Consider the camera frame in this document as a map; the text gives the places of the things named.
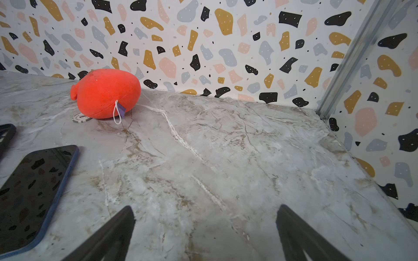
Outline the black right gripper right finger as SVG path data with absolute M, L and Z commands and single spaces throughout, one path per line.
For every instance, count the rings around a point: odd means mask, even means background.
M 285 204 L 277 212 L 276 227 L 287 261 L 349 260 Z

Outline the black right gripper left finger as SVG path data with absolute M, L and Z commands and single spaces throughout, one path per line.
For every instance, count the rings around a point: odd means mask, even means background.
M 124 261 L 135 223 L 132 208 L 125 206 L 64 260 Z

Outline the black smartphone blue edge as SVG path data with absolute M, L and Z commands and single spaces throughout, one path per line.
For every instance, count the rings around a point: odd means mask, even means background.
M 1 259 L 44 238 L 79 155 L 67 145 L 27 154 L 1 188 Z

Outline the black phone case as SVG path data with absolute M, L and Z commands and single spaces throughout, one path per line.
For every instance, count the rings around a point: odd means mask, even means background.
M 2 156 L 7 150 L 10 142 L 12 141 L 16 127 L 13 124 L 5 124 L 0 126 L 1 141 L 0 141 L 0 156 Z

